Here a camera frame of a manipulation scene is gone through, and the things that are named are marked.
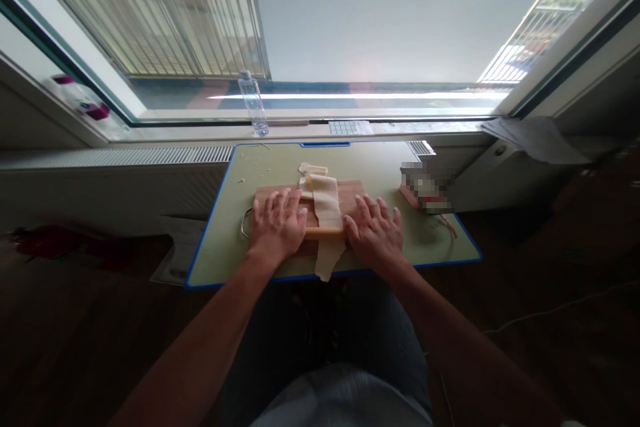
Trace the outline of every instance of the table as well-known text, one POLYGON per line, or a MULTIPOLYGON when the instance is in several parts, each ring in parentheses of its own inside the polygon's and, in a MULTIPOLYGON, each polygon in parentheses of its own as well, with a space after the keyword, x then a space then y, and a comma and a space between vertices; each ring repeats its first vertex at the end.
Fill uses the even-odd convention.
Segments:
MULTIPOLYGON (((247 239, 239 232, 241 218, 251 207, 255 190, 262 185, 297 184, 302 162, 329 168, 338 180, 360 179, 373 198, 382 197, 391 209, 402 213, 404 254, 416 267, 459 264, 482 259, 455 214, 449 219, 458 233, 454 240, 439 216, 413 209, 399 192, 400 166, 419 161, 404 141, 356 141, 331 143, 255 143, 238 145, 214 203, 205 233, 189 270, 187 288, 212 288, 224 284, 240 264, 247 239)), ((315 278, 315 258, 287 260, 274 281, 315 278)), ((345 252, 334 276, 367 271, 353 252, 345 252)))

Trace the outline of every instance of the glass pane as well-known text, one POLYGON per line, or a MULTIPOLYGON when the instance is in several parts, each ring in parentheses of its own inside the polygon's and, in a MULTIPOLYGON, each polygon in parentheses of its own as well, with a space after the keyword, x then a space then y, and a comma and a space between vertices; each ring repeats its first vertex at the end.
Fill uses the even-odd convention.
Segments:
POLYGON ((490 115, 593 0, 62 0, 141 121, 490 115))

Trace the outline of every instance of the leg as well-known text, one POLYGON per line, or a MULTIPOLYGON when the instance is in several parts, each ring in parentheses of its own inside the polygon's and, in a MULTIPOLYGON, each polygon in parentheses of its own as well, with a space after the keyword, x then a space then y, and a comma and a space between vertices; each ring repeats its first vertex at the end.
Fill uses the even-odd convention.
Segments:
POLYGON ((221 420, 246 426, 309 363, 305 312, 291 284, 269 284, 253 309, 221 393, 221 420))
POLYGON ((340 360, 386 381, 430 412, 427 363, 413 324, 391 289, 374 275, 351 277, 340 312, 340 360))

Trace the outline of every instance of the forearm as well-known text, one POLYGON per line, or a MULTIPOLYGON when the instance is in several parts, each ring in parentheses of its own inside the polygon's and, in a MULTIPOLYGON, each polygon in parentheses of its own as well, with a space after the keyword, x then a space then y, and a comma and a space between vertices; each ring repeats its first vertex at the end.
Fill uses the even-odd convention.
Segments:
POLYGON ((196 426, 229 372, 253 307, 271 278, 251 252, 134 389, 112 426, 196 426))
POLYGON ((546 394, 409 262, 388 272, 385 280, 421 334, 430 362, 468 404, 510 427, 560 426, 563 417, 546 394))

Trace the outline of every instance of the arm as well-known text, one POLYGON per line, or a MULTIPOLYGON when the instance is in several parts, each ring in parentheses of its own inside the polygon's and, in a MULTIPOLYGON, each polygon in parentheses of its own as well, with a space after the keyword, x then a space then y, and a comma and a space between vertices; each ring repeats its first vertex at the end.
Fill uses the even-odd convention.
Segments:
POLYGON ((520 368, 438 294, 402 254, 400 211, 382 199, 357 199, 345 216, 356 254, 389 284, 422 334, 429 359, 468 405, 510 427, 559 427, 562 413, 520 368))
POLYGON ((274 192, 263 209, 253 203, 249 249, 233 277, 151 367, 109 424, 197 426, 220 392, 253 306, 302 242, 307 210, 302 192, 274 192))

